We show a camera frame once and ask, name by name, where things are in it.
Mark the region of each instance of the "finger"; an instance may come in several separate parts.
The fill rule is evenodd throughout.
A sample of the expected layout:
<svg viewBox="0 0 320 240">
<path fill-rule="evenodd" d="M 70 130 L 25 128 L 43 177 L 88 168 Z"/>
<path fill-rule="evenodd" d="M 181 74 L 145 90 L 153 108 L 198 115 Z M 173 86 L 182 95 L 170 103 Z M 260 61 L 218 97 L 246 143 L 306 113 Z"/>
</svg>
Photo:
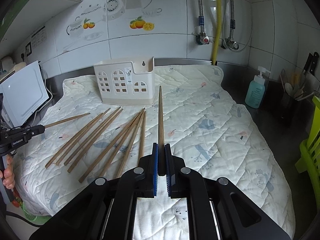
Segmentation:
<svg viewBox="0 0 320 240">
<path fill-rule="evenodd" d="M 4 186 L 6 186 L 6 187 L 9 186 L 11 183 L 14 182 L 14 174 L 12 174 L 12 176 L 4 179 L 2 182 L 3 182 Z"/>
<path fill-rule="evenodd" d="M 13 170 L 13 166 L 8 165 L 8 167 L 4 170 L 4 177 L 8 178 L 8 177 L 12 176 L 12 170 Z"/>
<path fill-rule="evenodd" d="M 7 189 L 13 189 L 15 185 L 15 181 L 13 181 L 9 186 L 7 186 Z"/>
<path fill-rule="evenodd" d="M 10 154 L 7 155 L 7 164 L 10 165 L 13 161 L 13 158 Z"/>
</svg>

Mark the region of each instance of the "white pump top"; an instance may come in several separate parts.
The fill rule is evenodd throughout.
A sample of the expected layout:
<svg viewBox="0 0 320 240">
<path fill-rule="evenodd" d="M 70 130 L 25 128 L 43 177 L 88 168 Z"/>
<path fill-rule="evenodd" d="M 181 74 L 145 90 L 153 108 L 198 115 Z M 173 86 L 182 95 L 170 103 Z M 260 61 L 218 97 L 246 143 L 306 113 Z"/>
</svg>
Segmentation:
<svg viewBox="0 0 320 240">
<path fill-rule="evenodd" d="M 271 73 L 271 72 L 269 70 L 265 69 L 264 67 L 261 67 L 261 66 L 258 67 L 258 70 L 260 71 L 260 75 L 259 76 L 255 75 L 253 81 L 257 82 L 258 84 L 264 85 L 265 80 L 262 77 L 262 73 L 265 73 L 265 72 Z"/>
</svg>

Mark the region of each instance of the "wooden chopstick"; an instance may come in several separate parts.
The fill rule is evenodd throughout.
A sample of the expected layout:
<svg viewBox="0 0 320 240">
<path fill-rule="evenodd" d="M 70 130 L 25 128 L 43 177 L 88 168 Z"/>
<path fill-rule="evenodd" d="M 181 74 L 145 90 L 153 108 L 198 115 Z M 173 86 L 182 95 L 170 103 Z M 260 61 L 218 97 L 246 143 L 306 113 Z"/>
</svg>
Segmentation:
<svg viewBox="0 0 320 240">
<path fill-rule="evenodd" d="M 130 151 L 131 151 L 131 148 L 132 148 L 132 145 L 133 145 L 133 143 L 134 143 L 134 140 L 135 140 L 135 138 L 136 138 L 136 136 L 137 136 L 137 133 L 138 133 L 138 130 L 139 130 L 141 121 L 144 119 L 145 113 L 146 113 L 146 112 L 143 112 L 143 114 L 140 116 L 139 123 L 137 124 L 136 128 L 135 128 L 134 131 L 133 131 L 133 134 L 132 134 L 132 136 L 131 136 L 131 139 L 130 139 L 130 142 L 129 142 L 129 144 L 128 144 L 128 147 L 127 147 L 127 149 L 126 149 L 126 151 L 125 151 L 125 153 L 124 153 L 124 156 L 123 156 L 123 159 L 122 159 L 122 163 L 121 163 L 121 165 L 120 165 L 120 167 L 119 167 L 118 174 L 117 174 L 117 176 L 116 176 L 117 178 L 120 177 L 120 174 L 122 173 L 123 167 L 124 167 L 124 165 L 125 165 L 125 163 L 126 163 L 126 161 L 127 161 L 127 159 L 128 159 L 129 153 L 130 153 Z"/>
<path fill-rule="evenodd" d="M 159 88 L 159 109 L 158 109 L 158 155 L 159 155 L 159 176 L 165 175 L 165 156 L 164 156 L 164 128 L 163 128 L 163 103 L 162 88 Z"/>
<path fill-rule="evenodd" d="M 116 119 L 118 117 L 119 114 L 121 114 L 121 112 L 123 111 L 123 109 L 121 109 L 120 111 L 116 112 L 109 120 L 108 122 L 105 122 L 104 125 L 102 126 L 102 128 L 100 130 L 97 130 L 97 132 L 95 133 L 94 137 L 91 139 L 91 141 L 86 145 L 86 147 L 82 150 L 82 152 L 80 152 L 80 154 L 78 155 L 78 157 L 75 159 L 75 161 L 71 164 L 71 166 L 68 169 L 68 172 L 70 173 L 75 166 L 78 164 L 78 162 L 81 160 L 81 158 L 88 152 L 88 150 L 90 149 L 90 147 L 92 146 L 92 144 L 94 144 L 94 142 L 98 139 L 98 137 L 105 131 L 105 129 L 107 129 L 107 127 L 114 121 L 114 119 Z"/>
<path fill-rule="evenodd" d="M 114 116 L 114 114 L 121 108 L 119 106 L 115 111 L 113 111 L 101 124 L 78 146 L 78 148 L 69 156 L 69 158 L 64 162 L 67 166 L 74 156 L 87 144 L 87 142 Z"/>
<path fill-rule="evenodd" d="M 95 168 L 95 166 L 102 160 L 106 153 L 113 147 L 116 141 L 127 131 L 127 129 L 132 125 L 136 118 L 145 110 L 142 109 L 136 116 L 121 130 L 121 132 L 109 143 L 109 145 L 103 150 L 102 153 L 97 157 L 97 159 L 89 166 L 87 171 L 81 176 L 79 182 L 82 183 L 84 179 L 89 175 L 89 173 Z"/>
<path fill-rule="evenodd" d="M 61 157 L 58 159 L 58 161 L 56 162 L 57 165 L 60 165 L 60 163 L 62 162 L 62 160 L 64 159 L 64 157 L 67 156 L 67 154 L 73 149 L 73 147 L 79 142 L 79 140 L 96 124 L 97 121 L 99 121 L 111 108 L 107 109 L 104 113 L 99 114 L 95 119 L 94 122 L 88 126 L 82 134 L 80 134 L 78 136 L 78 138 L 76 138 L 74 140 L 74 142 L 69 146 L 68 149 L 66 149 L 66 151 L 61 155 Z"/>
<path fill-rule="evenodd" d="M 106 173 L 107 169 L 109 168 L 111 162 L 113 161 L 113 159 L 115 158 L 115 156 L 117 155 L 120 147 L 123 145 L 123 143 L 125 142 L 125 140 L 128 138 L 128 136 L 130 135 L 133 127 L 135 127 L 135 125 L 137 124 L 137 122 L 139 120 L 141 120 L 141 116 L 143 115 L 142 113 L 139 113 L 139 115 L 137 116 L 137 118 L 134 120 L 134 122 L 130 125 L 130 127 L 128 128 L 128 130 L 126 131 L 126 133 L 123 135 L 123 137 L 121 138 L 121 141 L 118 143 L 117 147 L 115 148 L 115 150 L 112 152 L 112 154 L 110 155 L 109 159 L 107 160 L 106 164 L 104 165 L 99 177 L 103 177 L 104 174 Z"/>
<path fill-rule="evenodd" d="M 61 148 L 60 150 L 57 151 L 57 153 L 52 156 L 52 158 L 48 161 L 48 163 L 45 165 L 45 168 L 47 169 L 53 162 L 54 160 L 76 139 L 78 138 L 78 136 L 80 134 L 83 133 L 83 131 L 88 127 L 90 126 L 92 123 L 94 122 L 94 119 L 91 120 L 89 123 L 87 123 L 79 132 L 77 132 L 74 136 L 72 136 L 72 138 L 67 141 Z"/>
<path fill-rule="evenodd" d="M 145 133 L 146 133 L 146 117 L 147 117 L 147 112 L 145 111 L 143 113 L 143 122 L 142 122 L 142 127 L 141 127 L 138 163 L 139 163 L 140 158 L 143 156 L 143 151 L 144 151 L 144 137 L 145 137 Z"/>
<path fill-rule="evenodd" d="M 45 129 L 49 128 L 49 127 L 52 127 L 52 126 L 55 126 L 57 124 L 61 124 L 61 123 L 64 123 L 64 122 L 68 122 L 68 121 L 71 121 L 73 119 L 78 119 L 78 118 L 81 118 L 83 116 L 86 116 L 90 113 L 86 113 L 86 114 L 80 114 L 80 115 L 76 115 L 76 116 L 73 116 L 73 117 L 70 117 L 70 118 L 67 118 L 67 119 L 63 119 L 63 120 L 60 120 L 60 121 L 57 121 L 57 122 L 53 122 L 53 123 L 50 123 L 50 124 L 47 124 L 44 126 Z"/>
</svg>

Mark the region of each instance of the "human hand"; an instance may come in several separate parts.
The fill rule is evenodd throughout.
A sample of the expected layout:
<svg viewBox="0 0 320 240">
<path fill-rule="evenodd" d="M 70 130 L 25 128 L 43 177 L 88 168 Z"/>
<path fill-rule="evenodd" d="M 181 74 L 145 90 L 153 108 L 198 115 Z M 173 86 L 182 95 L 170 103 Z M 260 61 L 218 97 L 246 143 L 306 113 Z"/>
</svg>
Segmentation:
<svg viewBox="0 0 320 240">
<path fill-rule="evenodd" d="M 8 166 L 7 168 L 4 170 L 4 177 L 5 179 L 3 180 L 3 185 L 7 188 L 7 189 L 13 189 L 14 188 L 14 174 L 13 174 L 13 166 L 12 166 L 12 157 L 10 156 L 10 154 L 7 155 L 7 163 Z M 3 174 L 0 171 L 0 179 L 2 179 Z"/>
</svg>

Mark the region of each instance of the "teal soap bottle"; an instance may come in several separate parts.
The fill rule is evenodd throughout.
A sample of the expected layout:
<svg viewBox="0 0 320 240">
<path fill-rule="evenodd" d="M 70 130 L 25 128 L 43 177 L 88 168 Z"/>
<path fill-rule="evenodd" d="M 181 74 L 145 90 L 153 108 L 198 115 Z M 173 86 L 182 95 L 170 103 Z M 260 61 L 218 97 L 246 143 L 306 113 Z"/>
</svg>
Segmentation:
<svg viewBox="0 0 320 240">
<path fill-rule="evenodd" d="M 254 79 L 250 82 L 247 96 L 245 97 L 245 103 L 252 108 L 259 108 L 264 91 L 266 88 L 264 87 L 264 78 L 262 77 L 262 73 L 269 72 L 264 67 L 259 66 L 258 70 L 260 71 L 259 75 L 255 75 Z"/>
</svg>

